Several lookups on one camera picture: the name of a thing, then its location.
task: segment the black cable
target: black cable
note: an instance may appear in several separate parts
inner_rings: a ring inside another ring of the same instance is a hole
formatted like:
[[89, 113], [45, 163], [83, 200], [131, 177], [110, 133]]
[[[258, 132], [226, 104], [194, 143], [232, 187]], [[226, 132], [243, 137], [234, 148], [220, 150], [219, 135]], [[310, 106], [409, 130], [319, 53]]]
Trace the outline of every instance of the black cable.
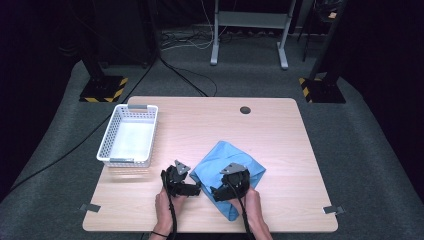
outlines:
[[186, 77], [184, 77], [181, 73], [179, 73], [175, 67], [173, 67], [172, 65], [168, 64], [167, 62], [165, 62], [165, 60], [163, 60], [161, 57], [159, 57], [161, 62], [168, 67], [169, 69], [171, 69], [175, 74], [177, 74], [181, 79], [183, 79], [187, 84], [189, 84], [190, 86], [192, 86], [197, 92], [199, 92], [200, 96], [204, 96], [204, 97], [209, 97], [205, 92], [203, 92], [200, 88], [198, 88], [196, 85], [194, 85], [192, 82], [190, 82], [190, 80], [188, 80]]
[[246, 213], [246, 209], [244, 208], [243, 202], [241, 201], [241, 198], [238, 196], [237, 191], [234, 189], [234, 187], [231, 184], [228, 184], [228, 185], [231, 187], [234, 194], [236, 195], [236, 198], [238, 199], [238, 201], [240, 203], [240, 206], [241, 206], [241, 209], [242, 209], [242, 212], [243, 212], [242, 216], [243, 216], [244, 228], [246, 229], [247, 237], [249, 238], [249, 240], [254, 240], [254, 238], [252, 236], [253, 234], [252, 234], [252, 232], [250, 231], [250, 228], [249, 228], [249, 221], [247, 220], [247, 213]]
[[[138, 80], [137, 84], [133, 87], [133, 89], [128, 93], [127, 97], [125, 97], [121, 104], [124, 103], [131, 95], [131, 93], [136, 89], [136, 87], [140, 84], [140, 82], [146, 77], [146, 75], [150, 72], [150, 69], [152, 69], [152, 65], [150, 65], [149, 69], [147, 69], [147, 71], [143, 74], [143, 76], [140, 78], [140, 80]], [[47, 170], [48, 168], [52, 167], [53, 165], [55, 165], [56, 163], [62, 161], [64, 158], [66, 158], [69, 154], [71, 154], [73, 151], [75, 151], [78, 147], [80, 147], [85, 141], [87, 141], [88, 138], [90, 138], [112, 115], [112, 113], [110, 113], [103, 121], [100, 122], [100, 124], [98, 124], [80, 143], [78, 143], [75, 147], [73, 147], [71, 150], [69, 150], [68, 152], [66, 152], [64, 155], [62, 155], [62, 157], [60, 157], [59, 159], [53, 161], [52, 163], [48, 164], [47, 166], [41, 168], [40, 170], [34, 172], [33, 174], [29, 175], [28, 177], [24, 178], [23, 180], [21, 180], [20, 182], [18, 182], [17, 184], [13, 185], [9, 192], [7, 193], [7, 196], [10, 195], [16, 188], [18, 188], [19, 186], [21, 186], [23, 183], [27, 182], [28, 180], [30, 180], [31, 178], [37, 176], [38, 174], [40, 174], [41, 172]]]
[[89, 25], [87, 25], [83, 20], [81, 20], [78, 15], [75, 13], [73, 6], [71, 3], [69, 3], [69, 8], [71, 9], [72, 15], [75, 17], [75, 19], [80, 22], [85, 28], [87, 28], [88, 30], [90, 30], [92, 33], [94, 33], [97, 37], [101, 38], [103, 41], [105, 41], [106, 43], [108, 43], [111, 47], [113, 47], [116, 51], [118, 51], [119, 53], [125, 55], [126, 57], [130, 58], [131, 60], [138, 62], [140, 64], [144, 64], [143, 61], [141, 61], [138, 58], [135, 58], [133, 56], [130, 56], [128, 53], [122, 51], [119, 47], [115, 46], [111, 41], [109, 41], [106, 37], [100, 35], [99, 33], [97, 33], [93, 28], [91, 28]]
[[220, 43], [230, 43], [230, 42], [236, 41], [236, 40], [244, 40], [244, 39], [251, 39], [251, 38], [266, 38], [266, 37], [275, 38], [275, 37], [269, 36], [266, 33], [264, 33], [264, 34], [253, 34], [253, 35], [248, 35], [248, 34], [243, 33], [241, 36], [238, 33], [232, 33], [232, 34], [222, 34], [219, 37], [219, 39], [220, 39], [219, 42]]
[[171, 210], [171, 216], [172, 216], [172, 240], [175, 239], [177, 236], [177, 215], [175, 214], [174, 204], [172, 203], [171, 194], [168, 190], [168, 184], [166, 176], [167, 174], [164, 174], [165, 176], [162, 178], [163, 186], [165, 187], [166, 195], [168, 196], [169, 201], [169, 210]]
[[208, 42], [212, 41], [210, 36], [206, 35], [204, 31], [200, 31], [200, 30], [197, 33], [194, 33], [193, 35], [185, 36], [185, 37], [176, 37], [174, 33], [162, 33], [162, 37], [166, 37], [166, 38], [162, 39], [160, 43], [161, 50], [167, 50], [174, 46], [178, 47], [177, 45], [178, 43], [184, 43], [184, 44], [190, 43], [191, 45], [196, 46], [196, 43], [194, 43], [194, 41], [196, 40], [207, 41], [205, 43], [199, 43], [199, 45], [207, 44]]
[[183, 68], [177, 68], [177, 67], [175, 67], [175, 66], [171, 66], [172, 68], [174, 68], [174, 69], [176, 69], [176, 70], [180, 70], [180, 71], [186, 71], [186, 72], [189, 72], [189, 73], [191, 73], [191, 74], [194, 74], [194, 75], [197, 75], [197, 76], [200, 76], [200, 77], [204, 77], [204, 78], [207, 78], [210, 82], [212, 82], [213, 83], [213, 85], [215, 86], [215, 92], [213, 93], [213, 95], [212, 95], [212, 97], [215, 97], [216, 96], [216, 93], [218, 92], [218, 86], [216, 85], [216, 83], [210, 78], [210, 77], [208, 77], [208, 76], [205, 76], [205, 75], [202, 75], [202, 74], [200, 74], [200, 73], [195, 73], [195, 72], [192, 72], [192, 71], [190, 71], [190, 70], [187, 70], [187, 69], [183, 69]]

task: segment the blue cloth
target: blue cloth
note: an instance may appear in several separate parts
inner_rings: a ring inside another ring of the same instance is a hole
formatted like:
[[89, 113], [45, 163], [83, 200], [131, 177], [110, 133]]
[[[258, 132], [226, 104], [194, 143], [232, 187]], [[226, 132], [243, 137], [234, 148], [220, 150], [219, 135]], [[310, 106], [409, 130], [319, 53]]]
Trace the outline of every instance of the blue cloth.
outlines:
[[237, 209], [227, 201], [216, 202], [213, 199], [210, 188], [211, 186], [219, 188], [222, 185], [221, 179], [223, 174], [220, 172], [230, 163], [238, 163], [249, 169], [250, 185], [253, 188], [259, 183], [266, 170], [247, 153], [237, 149], [228, 142], [220, 141], [193, 169], [190, 177], [196, 182], [200, 181], [203, 192], [215, 204], [218, 210], [228, 220], [234, 221], [239, 215]]

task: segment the wooden table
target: wooden table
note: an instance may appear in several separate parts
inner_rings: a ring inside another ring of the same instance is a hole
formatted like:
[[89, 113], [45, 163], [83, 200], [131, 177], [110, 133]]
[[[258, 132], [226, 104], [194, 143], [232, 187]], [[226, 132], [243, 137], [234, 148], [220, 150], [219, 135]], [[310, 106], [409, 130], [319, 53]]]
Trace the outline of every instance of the wooden table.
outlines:
[[[271, 232], [333, 232], [330, 206], [303, 121], [293, 99], [132, 97], [129, 104], [159, 107], [149, 168], [104, 167], [86, 213], [87, 231], [151, 231], [161, 170], [178, 159], [192, 169], [220, 140], [251, 155], [267, 170], [257, 186]], [[240, 112], [247, 106], [249, 114]], [[188, 176], [186, 183], [194, 183]], [[242, 217], [229, 222], [203, 194], [190, 197], [178, 232], [245, 232]]]

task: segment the wrist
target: wrist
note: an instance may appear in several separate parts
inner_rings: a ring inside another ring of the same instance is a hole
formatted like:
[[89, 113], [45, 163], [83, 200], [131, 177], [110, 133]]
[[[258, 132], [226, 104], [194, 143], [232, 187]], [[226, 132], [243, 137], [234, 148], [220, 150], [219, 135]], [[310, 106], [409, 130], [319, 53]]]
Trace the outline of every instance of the wrist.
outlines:
[[172, 224], [168, 223], [157, 223], [153, 228], [153, 232], [157, 232], [161, 235], [169, 236], [172, 230]]
[[249, 221], [249, 226], [256, 239], [272, 239], [268, 225], [263, 219]]

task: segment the gray tape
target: gray tape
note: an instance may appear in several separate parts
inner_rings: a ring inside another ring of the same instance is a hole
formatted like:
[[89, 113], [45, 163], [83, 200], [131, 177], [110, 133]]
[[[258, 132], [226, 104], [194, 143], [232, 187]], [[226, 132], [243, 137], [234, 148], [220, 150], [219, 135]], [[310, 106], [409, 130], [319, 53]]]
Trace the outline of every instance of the gray tape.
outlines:
[[147, 105], [128, 105], [128, 109], [147, 109]]
[[111, 158], [111, 163], [134, 163], [134, 158]]
[[84, 212], [86, 211], [99, 212], [100, 206], [97, 206], [91, 203], [89, 204], [83, 203], [79, 209]]
[[336, 215], [341, 214], [341, 213], [345, 213], [346, 211], [343, 209], [342, 206], [336, 207], [336, 206], [328, 206], [328, 207], [323, 207], [322, 210], [324, 210], [325, 214], [329, 214], [329, 213], [336, 213]]

